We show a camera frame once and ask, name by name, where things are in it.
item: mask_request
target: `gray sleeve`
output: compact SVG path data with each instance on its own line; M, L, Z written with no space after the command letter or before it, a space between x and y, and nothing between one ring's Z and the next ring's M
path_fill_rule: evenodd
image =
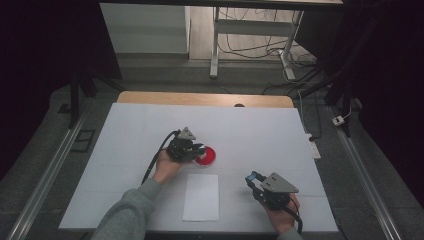
M125 192L103 217L92 239L144 239L160 190L161 185L149 178L138 189Z
M278 236L277 240L303 240L295 228L290 228L285 233Z

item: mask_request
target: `red object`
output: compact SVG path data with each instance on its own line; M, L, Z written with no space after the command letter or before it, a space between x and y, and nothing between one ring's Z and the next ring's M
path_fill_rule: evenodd
M206 167L211 165L213 161L215 161L215 157L216 157L215 151L210 147L206 147L205 155L197 157L195 161L197 165L201 167Z

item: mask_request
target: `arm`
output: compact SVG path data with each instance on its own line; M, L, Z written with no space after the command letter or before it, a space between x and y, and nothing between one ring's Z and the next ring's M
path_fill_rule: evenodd
M156 162L156 172L138 189L124 193L103 217L92 239L144 239L150 213L154 210L156 196L183 164L171 160L161 151Z
M290 201L287 205L292 211L296 212L300 204L294 193L290 194ZM279 237L277 240L302 240L294 228L294 218L285 211L271 211L264 207L272 226L277 230Z

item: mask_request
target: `sheet of paper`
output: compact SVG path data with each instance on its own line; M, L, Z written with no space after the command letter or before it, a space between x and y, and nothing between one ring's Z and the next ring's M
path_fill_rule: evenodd
M188 174L183 221L219 220L218 175Z

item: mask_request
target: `hand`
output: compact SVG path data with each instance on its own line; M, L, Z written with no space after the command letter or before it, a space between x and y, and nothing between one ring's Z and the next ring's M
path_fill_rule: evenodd
M165 150L159 152L158 159L156 161L156 172L153 175L153 179L163 185L170 178L175 176L178 170L187 163L178 163L172 161L172 158L168 155Z
M299 201L297 200L296 195L294 193L290 193L290 198L293 199L294 202L290 200L287 207L293 212L297 212L300 207ZM265 206L264 208L266 213L268 214L268 218L271 221L272 226L275 228L275 230L277 230L279 234L282 234L290 228L294 227L294 218L286 211L271 211Z

